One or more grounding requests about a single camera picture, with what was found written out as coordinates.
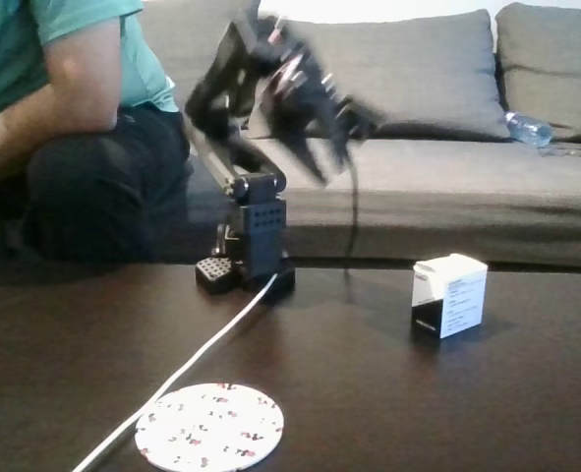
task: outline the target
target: black robotic arm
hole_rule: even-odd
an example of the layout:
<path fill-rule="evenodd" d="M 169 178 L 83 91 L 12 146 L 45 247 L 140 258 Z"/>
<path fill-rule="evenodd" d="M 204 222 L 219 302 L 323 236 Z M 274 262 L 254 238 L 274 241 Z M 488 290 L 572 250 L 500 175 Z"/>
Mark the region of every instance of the black robotic arm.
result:
<path fill-rule="evenodd" d="M 213 254 L 197 264 L 197 282 L 212 293 L 238 285 L 257 289 L 274 274 L 273 288 L 294 286 L 294 268 L 281 246 L 286 203 L 279 194 L 286 177 L 242 135 L 262 80 L 267 80 L 262 114 L 273 135 L 300 160 L 309 153 L 311 122 L 329 138 L 342 170 L 350 163 L 348 139 L 367 137 L 381 120 L 353 97 L 338 99 L 311 49 L 280 19 L 247 10 L 229 24 L 185 105 L 188 139 L 231 201 Z M 326 183 L 316 165 L 307 168 Z"/>

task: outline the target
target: water bottle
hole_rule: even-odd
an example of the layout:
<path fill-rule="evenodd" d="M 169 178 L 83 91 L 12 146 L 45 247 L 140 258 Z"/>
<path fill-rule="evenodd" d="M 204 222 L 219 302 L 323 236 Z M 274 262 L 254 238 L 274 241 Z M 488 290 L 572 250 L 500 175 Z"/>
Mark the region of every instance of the water bottle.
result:
<path fill-rule="evenodd" d="M 547 146 L 552 140 L 552 127 L 541 120 L 509 111 L 505 115 L 506 126 L 513 140 L 537 148 Z"/>

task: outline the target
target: coaster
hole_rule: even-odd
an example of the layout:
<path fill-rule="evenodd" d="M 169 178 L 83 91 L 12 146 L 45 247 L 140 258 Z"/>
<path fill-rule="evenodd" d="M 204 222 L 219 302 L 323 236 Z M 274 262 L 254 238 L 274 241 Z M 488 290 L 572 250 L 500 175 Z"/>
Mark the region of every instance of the coaster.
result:
<path fill-rule="evenodd" d="M 263 393 L 204 383 L 168 393 L 138 421 L 140 453 L 168 472 L 232 472 L 269 456 L 281 441 L 283 413 Z"/>

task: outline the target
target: small cardboard box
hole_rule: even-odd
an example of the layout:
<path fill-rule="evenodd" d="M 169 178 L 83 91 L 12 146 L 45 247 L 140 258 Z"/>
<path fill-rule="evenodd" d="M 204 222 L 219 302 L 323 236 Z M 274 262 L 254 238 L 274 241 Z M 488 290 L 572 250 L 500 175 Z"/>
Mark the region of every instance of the small cardboard box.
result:
<path fill-rule="evenodd" d="M 443 339 L 483 318 L 487 266 L 452 254 L 414 266 L 412 325 Z"/>

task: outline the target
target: power cord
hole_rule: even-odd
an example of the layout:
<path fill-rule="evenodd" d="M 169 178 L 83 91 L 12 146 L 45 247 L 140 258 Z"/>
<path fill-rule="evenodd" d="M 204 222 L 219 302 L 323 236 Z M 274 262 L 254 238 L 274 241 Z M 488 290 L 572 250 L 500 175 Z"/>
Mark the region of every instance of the power cord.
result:
<path fill-rule="evenodd" d="M 237 323 L 239 323 L 261 300 L 261 298 L 270 289 L 277 274 L 270 278 L 270 281 L 265 285 L 265 287 L 251 300 L 249 305 L 247 305 L 236 317 L 231 320 L 223 329 L 221 329 L 214 337 L 212 337 L 208 342 L 206 342 L 197 352 L 192 356 L 192 358 L 185 363 L 178 371 L 176 371 L 172 376 L 159 388 L 159 390 L 145 403 L 145 405 L 140 408 L 135 414 L 133 414 L 128 420 L 122 423 L 113 433 L 111 433 L 108 438 L 106 438 L 98 447 L 96 447 L 84 460 L 81 462 L 73 472 L 87 472 L 95 465 L 95 461 L 100 458 L 100 456 L 122 436 L 126 431 L 131 428 L 135 422 L 137 422 L 145 411 L 153 405 L 163 394 L 182 377 L 187 371 L 189 371 L 192 366 L 202 357 L 202 355 L 217 341 L 222 338 L 227 332 L 229 332 Z"/>

